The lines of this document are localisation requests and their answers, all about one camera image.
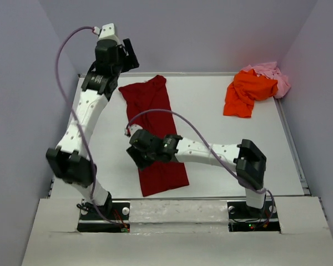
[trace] white wall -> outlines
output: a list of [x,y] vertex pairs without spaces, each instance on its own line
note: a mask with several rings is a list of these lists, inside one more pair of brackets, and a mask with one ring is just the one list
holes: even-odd
[[[317,0],[39,0],[62,40],[83,25],[115,23],[130,38],[136,71],[238,71],[279,60]],[[68,56],[79,73],[95,39],[77,37]]]
[[[0,266],[21,265],[52,176],[45,153],[68,120],[53,72],[59,44],[37,0],[0,0]],[[71,92],[77,73],[65,54],[60,69]]]
[[311,192],[322,197],[333,235],[333,0],[319,0],[281,64],[283,100]]

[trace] white arm segment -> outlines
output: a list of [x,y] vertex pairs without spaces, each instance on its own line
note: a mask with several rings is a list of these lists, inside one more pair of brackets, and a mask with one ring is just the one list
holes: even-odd
[[[210,144],[210,147],[216,152],[219,158],[230,168],[236,172],[236,164],[233,162],[238,158],[239,148],[237,144],[219,145]],[[207,165],[221,166],[220,162],[210,152],[210,150],[201,142],[183,138],[178,142],[176,147],[178,152],[175,154],[178,162],[198,162]],[[265,194],[258,194],[250,189],[245,189],[246,204],[250,207],[261,209],[264,206]]]
[[116,26],[113,23],[102,26],[102,29],[98,33],[99,33],[99,40],[110,39],[117,42],[117,45],[121,44],[121,41],[117,36]]
[[[76,110],[77,117],[80,121],[82,129],[84,131],[84,136],[89,143],[90,138],[93,134],[95,125],[100,117],[101,112],[107,105],[108,100],[105,95],[99,95],[97,91],[86,90],[80,93],[79,104]],[[70,152],[78,151],[79,155],[87,158],[87,151],[83,145],[80,132],[78,130],[77,123],[74,119],[70,122],[64,137],[60,140],[57,147],[60,146],[62,151]],[[75,187],[89,203],[91,202],[90,194],[93,184],[87,188],[79,186],[77,184],[71,184]],[[98,180],[96,180],[95,190],[94,190],[94,201],[97,206],[104,205],[108,197],[109,192],[106,191]]]
[[128,132],[128,130],[125,130],[124,134],[125,134],[126,136],[130,136],[130,137],[132,137],[133,134],[134,134],[137,130],[139,130],[139,129],[143,129],[143,128],[142,128],[140,125],[133,124],[132,126],[129,126],[129,127],[128,127],[129,132]]
[[[99,95],[97,91],[86,90],[80,93],[76,114],[83,128],[87,143],[90,141],[95,125],[102,110],[104,110],[107,105],[107,102],[108,100],[105,95]],[[65,135],[60,140],[57,147],[61,147],[62,151],[70,153],[78,151],[79,155],[87,158],[88,154],[83,146],[83,141],[80,136],[77,123],[74,119],[70,122]]]
[[[87,188],[79,186],[77,184],[71,184],[71,186],[75,187],[84,197],[84,199],[92,204],[91,200],[91,189],[93,188],[93,184],[88,186]],[[97,206],[102,206],[105,204],[107,197],[109,196],[109,192],[103,188],[98,180],[96,180],[95,190],[93,199]]]
[[[236,164],[233,162],[233,159],[238,158],[239,148],[237,144],[210,144],[210,148],[235,172]],[[222,166],[211,151],[201,142],[189,140],[184,137],[178,142],[176,149],[178,152],[175,154],[175,157],[178,162],[198,162],[206,165]]]

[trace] white panel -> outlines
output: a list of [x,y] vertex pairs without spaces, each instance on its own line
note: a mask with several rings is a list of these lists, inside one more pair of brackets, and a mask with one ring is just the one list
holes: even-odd
[[[114,23],[146,71],[238,71],[279,60],[316,0],[39,0],[61,38]],[[79,33],[67,53],[79,73],[95,60],[96,37]]]
[[41,199],[32,232],[74,232],[79,221],[80,209],[76,199]]
[[131,223],[225,223],[227,201],[212,200],[136,200],[131,202]]
[[[320,206],[315,207],[309,201],[299,197],[297,201],[307,209],[310,215],[318,214],[322,218]],[[51,215],[51,199],[43,207],[45,211],[37,214],[36,221],[45,221],[47,224],[55,216]],[[69,212],[71,208],[66,199],[60,199],[60,212]],[[282,199],[284,204],[278,206],[279,213],[287,213],[285,223],[291,215],[293,205],[288,197]],[[176,204],[170,204],[173,210]],[[65,222],[75,218],[65,217]],[[278,232],[247,232],[230,233],[226,227],[214,223],[217,231],[193,232],[190,227],[179,233],[159,231],[158,233],[78,233],[57,232],[51,228],[34,227],[28,243],[23,266],[86,266],[86,265],[160,265],[160,266],[204,266],[204,265],[253,265],[253,266],[333,266],[333,240],[329,230],[318,227],[313,232],[300,234],[279,234]],[[180,225],[167,225],[181,228]]]
[[[19,266],[69,111],[54,78],[60,40],[37,0],[0,0],[0,266]],[[59,70],[69,100],[77,72],[65,51]]]
[[283,107],[311,192],[333,233],[333,0],[319,0],[281,69],[292,89]]
[[276,198],[283,234],[316,232],[319,228],[329,230],[321,204],[316,197]]
[[[121,77],[124,86],[149,80],[149,76]],[[236,144],[251,139],[268,158],[265,186],[275,195],[303,195],[294,161],[274,99],[255,103],[251,119],[223,116],[226,88],[232,76],[167,76],[171,109],[189,119],[209,142]],[[193,130],[178,117],[177,132],[198,140]],[[97,122],[90,147],[98,166],[101,184],[114,198],[141,198],[137,167],[126,153],[129,139],[126,103],[116,90]],[[245,191],[223,168],[187,163],[190,186],[165,191],[151,198],[244,196]],[[56,180],[54,197],[78,197],[77,191]]]

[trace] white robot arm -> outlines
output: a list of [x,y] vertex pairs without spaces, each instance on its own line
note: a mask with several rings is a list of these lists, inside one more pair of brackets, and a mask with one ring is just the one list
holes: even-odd
[[[96,61],[84,79],[76,110],[87,143],[101,112],[117,87],[120,73],[139,66],[129,39],[123,40],[122,45],[114,24],[105,25],[101,30],[95,27],[94,32],[99,35],[95,48]],[[221,166],[210,149],[200,142],[178,135],[167,135],[160,139],[138,125],[132,125],[129,131],[131,147],[127,152],[140,169],[148,167],[154,161],[198,162]],[[266,157],[251,141],[243,140],[238,145],[212,144],[211,148],[228,168],[244,178],[255,190],[263,188]],[[112,207],[111,194],[98,180],[94,182],[92,164],[75,120],[71,121],[57,146],[47,150],[46,158],[56,178],[75,187],[88,203],[94,201],[104,215],[109,214]],[[265,192],[259,194],[247,188],[245,191],[246,204],[262,209]]]
[[[240,144],[231,145],[209,144],[208,148],[204,143],[179,135],[166,135],[160,139],[139,125],[132,125],[129,131],[131,147],[127,149],[127,153],[141,170],[155,161],[197,162],[223,167],[222,162],[255,190],[263,189],[266,157],[250,140],[242,140]],[[262,209],[265,193],[256,193],[246,188],[246,204]]]
[[[98,35],[96,61],[84,79],[76,110],[87,143],[117,87],[120,73],[139,66],[130,40],[125,39],[122,44],[114,24],[104,25],[102,29],[94,27],[94,33]],[[75,120],[71,121],[58,145],[47,150],[46,158],[57,178],[75,187],[87,202],[93,200],[103,213],[109,212],[111,195],[98,180],[95,181],[93,198],[90,198],[94,183],[92,166]]]

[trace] purple cable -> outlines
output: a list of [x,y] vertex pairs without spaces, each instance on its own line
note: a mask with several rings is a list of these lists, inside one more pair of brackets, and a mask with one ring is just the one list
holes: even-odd
[[204,138],[204,136],[200,133],[200,131],[189,121],[187,120],[185,117],[183,117],[182,115],[178,114],[177,112],[168,110],[168,109],[149,109],[143,112],[140,112],[138,115],[135,115],[127,124],[126,129],[128,130],[128,127],[130,125],[133,124],[133,121],[136,120],[138,117],[140,117],[141,115],[147,114],[149,112],[168,112],[170,114],[173,114],[179,118],[181,118],[184,122],[186,122],[195,132],[196,134],[199,136],[199,138],[201,139],[201,141],[205,144],[205,146],[207,147],[207,149],[210,150],[210,152],[212,153],[213,156],[215,156],[215,158],[217,159],[217,161],[223,166],[223,168],[225,168],[235,179],[238,180],[238,183],[245,187],[248,188],[252,191],[254,191],[257,194],[263,194],[264,192],[268,192],[270,197],[271,197],[271,201],[272,201],[272,209],[271,209],[271,213],[269,215],[269,217],[265,220],[265,222],[261,225],[265,225],[268,223],[268,221],[270,220],[271,216],[273,216],[274,213],[274,207],[275,207],[275,200],[274,200],[274,196],[273,194],[267,190],[266,188],[263,188],[261,190],[256,190],[249,182],[247,182],[246,180],[244,180],[243,178],[237,176],[216,154],[216,152],[210,147],[210,145],[208,144],[208,142],[206,141],[206,139]]
[[80,124],[80,121],[78,119],[78,116],[77,114],[75,113],[74,109],[73,109],[73,105],[69,102],[69,99],[65,93],[65,91],[63,90],[63,87],[62,87],[62,83],[60,82],[60,77],[59,77],[59,71],[58,71],[58,63],[59,63],[59,57],[60,57],[60,54],[62,53],[62,50],[64,48],[64,46],[66,45],[66,43],[70,40],[70,38],[72,36],[74,36],[76,33],[80,32],[81,30],[85,30],[85,29],[90,29],[92,32],[94,31],[94,27],[89,27],[89,26],[86,26],[86,27],[80,27],[76,30],[74,30],[69,36],[67,36],[67,38],[64,40],[64,42],[60,45],[59,47],[59,50],[58,50],[58,53],[57,53],[57,56],[55,58],[55,63],[54,63],[54,73],[55,73],[55,79],[57,81],[57,84],[58,84],[58,87],[59,87],[59,90],[60,90],[60,93],[62,94],[63,98],[64,98],[64,101],[66,103],[66,105],[70,106],[70,113],[73,115],[73,118],[74,120],[76,121],[77,123],[77,127],[78,127],[78,130],[79,130],[79,133],[82,137],[82,141],[83,141],[83,145],[84,145],[84,148],[86,149],[87,153],[88,153],[88,156],[89,156],[89,159],[90,159],[90,164],[91,164],[91,170],[92,170],[92,174],[93,174],[93,187],[91,189],[91,194],[90,194],[90,200],[91,202],[93,203],[93,206],[96,210],[96,212],[99,214],[99,216],[109,222],[109,223],[113,223],[113,224],[118,224],[120,225],[120,223],[116,223],[116,222],[113,222],[109,219],[107,219],[102,213],[101,211],[99,210],[98,206],[96,205],[95,201],[94,201],[94,191],[95,191],[95,186],[96,186],[96,169],[95,169],[95,165],[94,165],[94,161],[93,161],[93,156],[91,155],[91,152],[90,152],[90,149],[89,149],[89,145],[88,145],[88,141],[84,135],[84,131],[83,131],[83,128]]

